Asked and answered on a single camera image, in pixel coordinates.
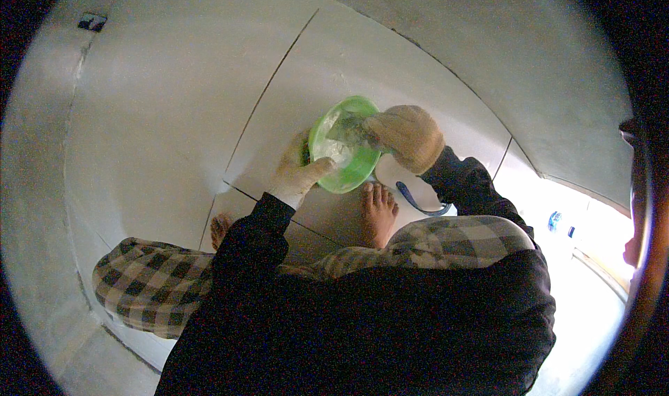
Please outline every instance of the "person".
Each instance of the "person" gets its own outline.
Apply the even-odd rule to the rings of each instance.
[[[307,273],[282,272],[290,218],[335,167],[329,158],[302,166],[304,134],[297,136],[271,187],[218,246],[209,290],[180,332],[157,395],[530,390],[556,340],[555,300],[532,228],[478,160],[457,158],[421,108],[395,107],[368,120],[376,141],[458,216],[391,235],[394,198],[368,183],[364,246]],[[347,255],[364,260],[322,275]]]

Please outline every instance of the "black jacket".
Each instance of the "black jacket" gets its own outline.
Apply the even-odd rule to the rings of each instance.
[[[422,178],[458,214],[506,217],[474,158],[447,147]],[[294,210],[265,193],[213,260],[213,286],[157,395],[523,394],[555,344],[539,247],[488,268],[374,267],[328,282],[277,276]]]

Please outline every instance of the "concrete wall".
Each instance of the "concrete wall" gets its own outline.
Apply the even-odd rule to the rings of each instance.
[[[72,395],[153,394],[159,377],[91,311],[64,196],[63,141],[79,65],[94,38],[76,29],[78,15],[105,13],[114,2],[56,5],[25,55],[2,131],[5,273],[33,344]]]

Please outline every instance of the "work glove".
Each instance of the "work glove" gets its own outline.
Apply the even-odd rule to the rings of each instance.
[[[305,200],[306,193],[322,177],[337,169],[330,157],[323,157],[309,165],[302,165],[302,148],[307,142],[309,131],[299,133],[290,142],[281,157],[268,193],[297,210]]]
[[[391,150],[397,163],[414,174],[425,173],[446,146],[430,114],[418,106],[393,106],[363,121],[363,128]]]

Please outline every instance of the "green plastic bowl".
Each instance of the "green plastic bowl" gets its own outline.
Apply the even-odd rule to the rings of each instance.
[[[351,112],[364,120],[366,117],[378,113],[379,108],[370,99],[363,96],[347,97],[332,107],[328,113],[316,121],[309,133],[308,146],[311,162],[325,156],[314,154],[313,151],[318,150],[317,146],[322,145],[325,141],[325,135],[332,127],[331,117],[337,111]],[[347,193],[364,183],[364,180],[372,174],[380,154],[381,152],[378,150],[360,146],[353,153],[353,158],[347,166],[323,177],[318,181],[318,185],[331,193]]]

